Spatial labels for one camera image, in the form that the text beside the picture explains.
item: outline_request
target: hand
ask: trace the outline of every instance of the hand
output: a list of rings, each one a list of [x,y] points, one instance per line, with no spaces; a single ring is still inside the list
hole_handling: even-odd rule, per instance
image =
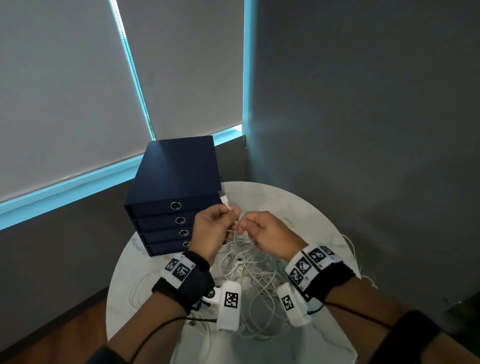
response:
[[[227,230],[239,218],[240,209],[213,205],[195,215],[189,250],[197,253],[212,266],[215,256],[227,237]]]
[[[235,228],[238,234],[248,232],[250,239],[265,252],[288,262],[307,246],[300,236],[268,211],[247,212]]]

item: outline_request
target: circular drawer pull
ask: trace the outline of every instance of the circular drawer pull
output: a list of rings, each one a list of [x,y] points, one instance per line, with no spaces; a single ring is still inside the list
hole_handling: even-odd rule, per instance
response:
[[[170,204],[170,207],[171,207],[172,209],[174,209],[174,210],[180,210],[180,208],[181,208],[181,203],[180,203],[180,202],[172,202],[172,203]]]

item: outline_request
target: black cable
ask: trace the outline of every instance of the black cable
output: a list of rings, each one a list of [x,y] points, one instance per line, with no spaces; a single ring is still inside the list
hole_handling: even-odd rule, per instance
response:
[[[366,320],[369,320],[369,321],[372,321],[378,325],[381,325],[383,326],[384,328],[388,328],[388,329],[391,329],[393,326],[392,325],[389,325],[389,324],[386,324],[385,322],[382,322],[380,320],[377,320],[376,318],[373,318],[373,317],[370,317],[370,316],[367,316],[367,315],[364,315],[364,314],[361,314],[359,312],[356,312],[356,311],[353,311],[352,309],[348,308],[348,307],[345,307],[345,306],[342,306],[340,304],[337,304],[337,303],[332,303],[332,302],[325,302],[326,305],[328,306],[332,306],[332,307],[336,307],[336,308],[339,308],[340,310],[343,310],[343,311],[347,311],[347,312],[350,312],[351,314],[353,315],[356,315],[358,317],[361,317],[361,318],[364,318]]]
[[[313,310],[313,311],[307,311],[307,315],[313,315],[313,314],[316,314],[318,311],[320,311],[320,310],[321,310],[322,308],[324,308],[324,307],[325,307],[325,305],[324,305],[324,304],[322,304],[322,305],[320,306],[320,308],[317,308],[316,310]]]
[[[165,327],[168,324],[171,324],[174,321],[178,320],[190,320],[190,321],[202,321],[202,322],[216,322],[215,318],[196,318],[196,317],[185,317],[185,316],[179,316],[176,318],[173,318],[171,320],[168,320],[167,322],[164,322],[161,324],[159,327],[157,327],[155,330],[153,330],[148,336],[142,341],[140,346],[138,347],[137,351],[133,354],[132,358],[130,359],[130,363],[133,363],[133,361],[136,359],[138,353],[142,349],[142,347],[145,345],[145,343],[150,339],[157,331],[159,331],[161,328]]]

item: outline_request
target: reddish brown wood floor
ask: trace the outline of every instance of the reddish brown wood floor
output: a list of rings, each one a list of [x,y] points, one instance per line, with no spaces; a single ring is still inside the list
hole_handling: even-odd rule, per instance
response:
[[[51,332],[8,364],[80,364],[107,342],[106,299]]]

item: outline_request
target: navy blue cabinet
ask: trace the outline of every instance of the navy blue cabinet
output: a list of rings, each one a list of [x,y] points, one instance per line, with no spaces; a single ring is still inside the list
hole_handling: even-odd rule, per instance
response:
[[[148,143],[125,209],[149,255],[184,251],[195,214],[220,203],[212,136]]]

